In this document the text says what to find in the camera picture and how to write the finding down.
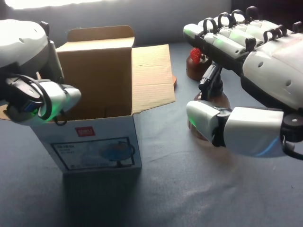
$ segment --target screw hole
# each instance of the screw hole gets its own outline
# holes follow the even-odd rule
[[[288,87],[289,85],[291,85],[292,81],[289,79],[288,81],[286,81],[285,85]]]

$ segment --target white robotic hand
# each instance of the white robotic hand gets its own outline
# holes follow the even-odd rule
[[[49,25],[3,20],[0,31],[5,34],[0,37],[0,104],[7,104],[4,113],[23,125],[50,120],[62,125],[57,116],[76,105],[81,92],[63,84],[55,45],[48,38]]]
[[[257,8],[249,7],[246,14],[235,10],[199,24],[203,27],[186,25],[184,37],[215,63],[199,85],[202,100],[187,105],[190,122],[215,146],[231,152],[303,160],[290,144],[303,141],[302,23],[295,23],[292,32],[259,20]],[[222,68],[240,76],[242,88],[268,109],[231,110],[205,101]]]

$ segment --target deli logo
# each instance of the deli logo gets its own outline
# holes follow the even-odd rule
[[[79,137],[84,137],[84,136],[95,136],[95,132],[93,130],[93,127],[80,127],[80,128],[75,128],[77,134]]]

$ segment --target gray tabletop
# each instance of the gray tabletop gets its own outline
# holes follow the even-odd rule
[[[240,157],[191,136],[190,49],[170,45],[176,102],[135,116],[141,171],[63,177],[29,127],[0,121],[0,226],[301,227],[302,161]],[[232,108],[261,106],[234,73],[222,80]]]

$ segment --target bright window light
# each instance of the bright window light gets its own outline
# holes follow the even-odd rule
[[[44,6],[63,6],[72,3],[94,2],[101,0],[5,0],[14,9],[39,8]]]

